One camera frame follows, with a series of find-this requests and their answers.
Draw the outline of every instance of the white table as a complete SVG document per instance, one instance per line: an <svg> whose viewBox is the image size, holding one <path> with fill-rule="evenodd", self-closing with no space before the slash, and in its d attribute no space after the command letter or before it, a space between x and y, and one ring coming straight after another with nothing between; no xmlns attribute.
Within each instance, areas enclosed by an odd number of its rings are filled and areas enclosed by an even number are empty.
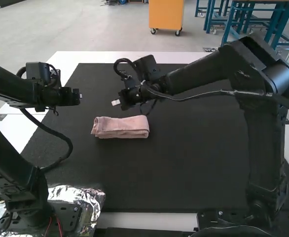
<svg viewBox="0 0 289 237"><path fill-rule="evenodd" d="M65 85L79 63L114 63L118 58L136 60L153 54L157 63L186 64L202 58L204 52L56 52L48 63L61 70L61 83ZM42 121L47 112L29 112ZM0 130L18 152L22 152L36 126L18 109L4 105L0 114L6 117L0 121ZM286 125L285 157L289 163L289 125ZM121 227L151 230L192 231L197 227L196 213L102 213L98 227Z"/></svg>

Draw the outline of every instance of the pink towel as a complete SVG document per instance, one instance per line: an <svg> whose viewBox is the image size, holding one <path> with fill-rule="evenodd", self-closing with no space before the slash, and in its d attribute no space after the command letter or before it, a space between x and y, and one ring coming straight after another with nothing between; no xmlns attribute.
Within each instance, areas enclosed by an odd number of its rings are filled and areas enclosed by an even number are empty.
<svg viewBox="0 0 289 237"><path fill-rule="evenodd" d="M129 118L96 117L91 134L98 138L147 138L148 119L144 115Z"/></svg>

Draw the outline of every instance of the gray floor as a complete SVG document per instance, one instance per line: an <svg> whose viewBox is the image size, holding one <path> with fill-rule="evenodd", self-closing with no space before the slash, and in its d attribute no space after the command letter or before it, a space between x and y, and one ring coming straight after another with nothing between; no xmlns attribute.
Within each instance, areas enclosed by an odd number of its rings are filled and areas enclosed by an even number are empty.
<svg viewBox="0 0 289 237"><path fill-rule="evenodd" d="M56 51L201 52L221 42L222 30L206 34L205 19L194 17L196 0L186 0L181 37L168 31L151 35L148 4L101 4L101 0L26 0L0 9L0 65L16 72L26 62L46 61Z"/></svg>

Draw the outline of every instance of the aluminum foil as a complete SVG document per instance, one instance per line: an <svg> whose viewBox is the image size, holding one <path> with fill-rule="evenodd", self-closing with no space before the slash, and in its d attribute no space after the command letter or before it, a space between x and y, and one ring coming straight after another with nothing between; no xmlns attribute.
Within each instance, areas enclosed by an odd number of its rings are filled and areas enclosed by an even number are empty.
<svg viewBox="0 0 289 237"><path fill-rule="evenodd" d="M78 188L69 185L50 186L48 201L61 201L78 204L82 208L77 228L69 237L91 237L94 234L97 220L105 201L105 193L101 190ZM0 218L5 213L5 204L0 203ZM5 232L1 237L43 237L46 229L33 233L17 234Z"/></svg>

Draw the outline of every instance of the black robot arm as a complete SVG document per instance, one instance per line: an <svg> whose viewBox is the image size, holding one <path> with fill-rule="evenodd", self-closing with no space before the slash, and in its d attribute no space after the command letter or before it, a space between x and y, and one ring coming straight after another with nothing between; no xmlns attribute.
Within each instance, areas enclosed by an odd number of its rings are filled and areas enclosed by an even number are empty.
<svg viewBox="0 0 289 237"><path fill-rule="evenodd" d="M21 78L23 73L27 74L26 79ZM39 112L47 107L79 105L80 97L78 89L61 86L60 70L52 65L27 63L18 76L0 67L0 100L24 114L28 114L25 108ZM54 209L47 198L44 171L23 159L0 132L0 199L5 201L7 210L5 221L0 222L0 233L44 226ZM13 213L17 213L14 222L20 223L15 225L18 229L10 227Z"/></svg>
<svg viewBox="0 0 289 237"><path fill-rule="evenodd" d="M139 82L119 72L127 62ZM149 100L186 101L208 96L234 96L248 126L250 173L246 189L249 211L242 224L271 227L284 204L288 184L284 173L285 121L289 109L289 64L270 46L251 35L173 72L162 75L152 55L135 62L120 59L114 70L125 89L112 105L126 110ZM222 79L232 90L205 92L188 98L173 95Z"/></svg>

